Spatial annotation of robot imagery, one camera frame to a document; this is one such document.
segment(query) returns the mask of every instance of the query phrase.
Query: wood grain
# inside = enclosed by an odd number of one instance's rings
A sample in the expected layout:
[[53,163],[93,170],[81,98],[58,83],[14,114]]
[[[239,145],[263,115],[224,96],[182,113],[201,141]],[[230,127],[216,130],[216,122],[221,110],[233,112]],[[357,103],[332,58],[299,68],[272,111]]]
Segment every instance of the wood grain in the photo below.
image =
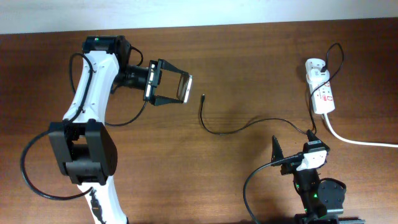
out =
[[[22,180],[19,156],[27,142],[59,121],[72,101],[67,65],[88,35],[125,35],[150,59],[164,58],[194,75],[187,105],[148,106],[129,126],[108,128],[118,147],[115,184],[131,223],[238,223],[250,220],[243,200],[246,177],[271,159],[271,136],[285,155],[307,140],[288,124],[257,124],[232,136],[214,136],[198,120],[206,94],[205,123],[214,130],[238,128],[259,117],[288,119],[311,127],[304,62],[323,58],[333,42],[344,47],[343,71],[333,80],[335,131],[350,139],[398,142],[398,19],[288,22],[172,29],[102,30],[0,35],[0,223],[93,223],[84,199],[53,202],[32,193]],[[131,63],[136,63],[134,55]],[[330,70],[339,53],[333,52]],[[75,80],[81,62],[75,63]],[[178,77],[164,76],[158,93],[173,96]],[[142,92],[120,89],[110,96],[106,119],[131,119]],[[321,177],[348,186],[345,216],[369,223],[398,220],[398,151],[335,139],[319,116],[318,137],[331,152]],[[57,195],[78,192],[60,174],[48,139],[27,156],[38,188]],[[278,168],[258,173],[248,200],[261,220],[302,213],[292,176]]]

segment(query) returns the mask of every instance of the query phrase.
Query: power plug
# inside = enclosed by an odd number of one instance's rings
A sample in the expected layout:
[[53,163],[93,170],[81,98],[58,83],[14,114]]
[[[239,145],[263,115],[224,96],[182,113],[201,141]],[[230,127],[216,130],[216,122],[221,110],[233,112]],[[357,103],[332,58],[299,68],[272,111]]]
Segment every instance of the power plug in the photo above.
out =
[[[330,78],[329,71],[321,72],[325,61],[319,58],[310,58],[305,62],[307,71],[306,79],[310,87],[310,93],[318,86],[324,84]],[[335,110],[335,102],[331,94],[330,82],[317,89],[312,95],[313,111],[316,114],[330,113]]]

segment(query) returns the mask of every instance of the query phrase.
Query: black bracket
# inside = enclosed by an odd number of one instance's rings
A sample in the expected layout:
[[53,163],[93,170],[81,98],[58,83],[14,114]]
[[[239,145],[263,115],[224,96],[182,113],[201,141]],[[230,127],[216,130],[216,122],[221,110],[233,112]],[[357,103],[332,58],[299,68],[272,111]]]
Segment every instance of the black bracket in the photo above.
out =
[[[166,96],[155,95],[156,88],[160,85],[162,79],[162,70],[180,74],[180,83],[177,88],[177,99]],[[166,105],[169,103],[184,103],[189,96],[192,76],[183,70],[176,68],[164,59],[158,61],[151,60],[149,67],[142,68],[128,65],[124,76],[119,76],[118,83],[129,88],[144,90],[144,101],[149,101],[154,106]]]
[[[305,217],[307,214],[297,214],[294,216],[296,224],[305,224]],[[337,215],[324,220],[314,220],[309,224],[365,224],[365,220],[359,218],[338,218]]]
[[[49,129],[51,146],[63,175],[69,176],[73,184],[97,182],[106,184],[108,176],[116,171],[118,152],[111,136],[101,122],[87,123],[52,122]],[[75,144],[85,138],[86,144]]]

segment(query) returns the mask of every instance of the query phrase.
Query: power strip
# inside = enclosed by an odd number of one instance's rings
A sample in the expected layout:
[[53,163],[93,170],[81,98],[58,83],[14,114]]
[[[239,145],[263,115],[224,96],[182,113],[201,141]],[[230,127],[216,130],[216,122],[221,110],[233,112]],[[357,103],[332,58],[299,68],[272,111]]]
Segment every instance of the power strip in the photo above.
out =
[[333,99],[333,95],[331,94],[330,82],[328,82],[330,78],[329,71],[326,69],[324,72],[321,72],[322,68],[325,66],[325,61],[319,58],[311,58],[305,62],[305,69],[307,70],[306,79],[308,85],[310,87],[311,94],[313,90],[321,86],[319,89],[315,91],[312,95],[312,106],[313,111],[316,114],[322,114],[323,119],[328,126],[329,131],[339,140],[342,140],[351,144],[359,144],[364,146],[382,146],[382,147],[398,147],[398,144],[388,144],[388,143],[378,143],[378,142],[361,142],[361,141],[353,141],[349,139],[345,139],[339,136],[331,127],[328,113],[335,110],[335,102]]
[[[311,58],[305,62],[305,69],[307,71],[305,77],[310,86],[310,93],[329,80],[329,71],[326,70],[325,72],[321,72],[324,66],[325,61],[318,58]],[[316,114],[330,113],[335,110],[335,102],[331,94],[330,82],[317,89],[312,95],[312,106]]]

